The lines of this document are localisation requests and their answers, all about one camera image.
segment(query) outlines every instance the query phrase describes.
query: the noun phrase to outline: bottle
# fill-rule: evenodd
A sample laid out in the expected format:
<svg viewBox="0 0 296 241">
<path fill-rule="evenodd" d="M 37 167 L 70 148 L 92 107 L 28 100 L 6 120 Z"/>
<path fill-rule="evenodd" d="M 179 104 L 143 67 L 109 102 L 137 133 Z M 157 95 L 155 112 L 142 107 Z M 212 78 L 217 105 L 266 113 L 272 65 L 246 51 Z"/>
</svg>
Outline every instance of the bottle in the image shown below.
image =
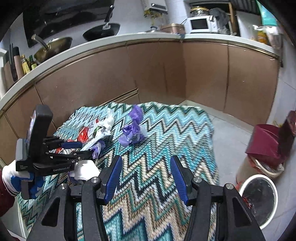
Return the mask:
<svg viewBox="0 0 296 241">
<path fill-rule="evenodd" d="M 23 54 L 20 58 L 21 62 L 22 62 L 22 68 L 24 70 L 24 73 L 27 74 L 27 73 L 30 73 L 30 68 L 29 68 L 29 65 L 27 63 L 27 60 L 25 58 L 25 55 Z"/>
<path fill-rule="evenodd" d="M 29 59 L 31 61 L 31 70 L 33 70 L 33 69 L 35 69 L 37 67 L 37 62 L 33 60 L 32 55 L 30 55 Z"/>
<path fill-rule="evenodd" d="M 30 60 L 30 58 L 26 58 L 26 60 L 27 60 L 27 63 L 28 63 L 29 69 L 32 70 L 32 69 L 31 69 L 31 60 Z"/>
</svg>

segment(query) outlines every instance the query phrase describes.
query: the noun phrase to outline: hand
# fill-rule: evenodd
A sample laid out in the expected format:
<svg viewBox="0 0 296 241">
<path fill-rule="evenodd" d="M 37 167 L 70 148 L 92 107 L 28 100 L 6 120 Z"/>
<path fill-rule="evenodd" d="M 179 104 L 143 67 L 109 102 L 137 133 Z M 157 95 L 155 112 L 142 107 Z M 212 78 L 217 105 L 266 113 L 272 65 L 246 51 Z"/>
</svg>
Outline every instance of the hand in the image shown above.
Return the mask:
<svg viewBox="0 0 296 241">
<path fill-rule="evenodd" d="M 15 170 L 15 160 L 2 170 L 2 180 L 10 195 L 16 196 L 21 191 L 21 181 L 32 181 L 34 173 L 31 172 L 17 172 Z M 45 177 L 36 176 L 33 187 L 29 190 L 30 197 L 36 199 L 42 192 Z"/>
</svg>

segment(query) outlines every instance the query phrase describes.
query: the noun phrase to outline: zigzag patterned blanket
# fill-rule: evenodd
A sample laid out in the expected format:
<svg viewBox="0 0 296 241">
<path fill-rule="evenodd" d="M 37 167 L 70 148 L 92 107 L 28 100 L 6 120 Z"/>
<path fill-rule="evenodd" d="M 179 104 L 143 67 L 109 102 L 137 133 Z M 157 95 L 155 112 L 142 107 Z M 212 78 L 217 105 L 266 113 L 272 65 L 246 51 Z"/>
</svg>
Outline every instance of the zigzag patterned blanket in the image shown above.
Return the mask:
<svg viewBox="0 0 296 241">
<path fill-rule="evenodd" d="M 121 155 L 123 170 L 111 202 L 103 207 L 103 218 L 109 239 L 117 240 L 183 240 L 191 207 L 178 196 L 170 172 L 170 157 L 178 155 L 183 166 L 210 184 L 219 184 L 212 134 L 213 125 L 199 107 L 164 105 L 156 102 L 139 105 L 144 112 L 142 124 L 148 137 L 140 144 L 122 147 L 118 137 L 131 122 L 127 115 L 132 105 L 110 103 L 100 107 L 81 107 L 55 133 L 61 139 L 76 139 L 79 128 L 97 116 L 114 110 L 112 135 L 96 165 L 109 166 L 114 155 Z M 67 173 L 46 177 L 42 194 L 36 200 L 18 202 L 25 225 L 30 231 L 42 207 L 60 183 L 72 185 Z M 212 211 L 209 240 L 213 240 L 215 210 Z M 77 204 L 78 240 L 82 241 L 81 205 Z"/>
</svg>

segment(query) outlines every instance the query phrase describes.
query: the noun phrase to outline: white glove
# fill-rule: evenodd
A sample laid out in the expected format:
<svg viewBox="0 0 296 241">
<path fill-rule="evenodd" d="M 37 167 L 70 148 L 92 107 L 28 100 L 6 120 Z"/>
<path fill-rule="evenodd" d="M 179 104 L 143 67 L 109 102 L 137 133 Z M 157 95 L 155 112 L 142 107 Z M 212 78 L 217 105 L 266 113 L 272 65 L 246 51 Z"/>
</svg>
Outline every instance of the white glove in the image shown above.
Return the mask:
<svg viewBox="0 0 296 241">
<path fill-rule="evenodd" d="M 81 160 L 76 163 L 74 171 L 69 172 L 71 182 L 82 184 L 92 177 L 99 176 L 100 171 L 92 160 Z"/>
<path fill-rule="evenodd" d="M 16 196 L 21 191 L 21 181 L 31 181 L 34 179 L 34 173 L 31 172 L 17 172 L 15 170 L 15 160 L 2 170 L 2 180 L 10 195 Z M 45 177 L 36 176 L 33 187 L 29 190 L 31 198 L 36 199 L 42 192 Z"/>
</svg>

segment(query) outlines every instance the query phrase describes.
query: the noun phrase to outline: screw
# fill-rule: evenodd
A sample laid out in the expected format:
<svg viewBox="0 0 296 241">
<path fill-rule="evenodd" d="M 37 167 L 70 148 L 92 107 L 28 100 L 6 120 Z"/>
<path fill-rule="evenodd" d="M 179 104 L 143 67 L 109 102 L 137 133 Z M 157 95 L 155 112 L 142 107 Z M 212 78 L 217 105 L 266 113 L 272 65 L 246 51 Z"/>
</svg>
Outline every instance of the screw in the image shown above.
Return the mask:
<svg viewBox="0 0 296 241">
<path fill-rule="evenodd" d="M 91 179 L 91 182 L 92 183 L 97 183 L 99 181 L 99 178 L 98 177 L 93 177 L 92 179 Z"/>
<path fill-rule="evenodd" d="M 60 186 L 59 186 L 59 188 L 61 189 L 61 190 L 63 190 L 63 189 L 65 189 L 65 188 L 67 188 L 67 183 L 62 183 Z"/>
<path fill-rule="evenodd" d="M 226 183 L 226 188 L 231 190 L 234 188 L 234 186 L 231 183 Z"/>
<path fill-rule="evenodd" d="M 194 180 L 196 183 L 201 183 L 201 182 L 202 182 L 202 178 L 201 178 L 201 177 L 195 177 L 195 178 L 193 178 L 193 180 Z"/>
</svg>

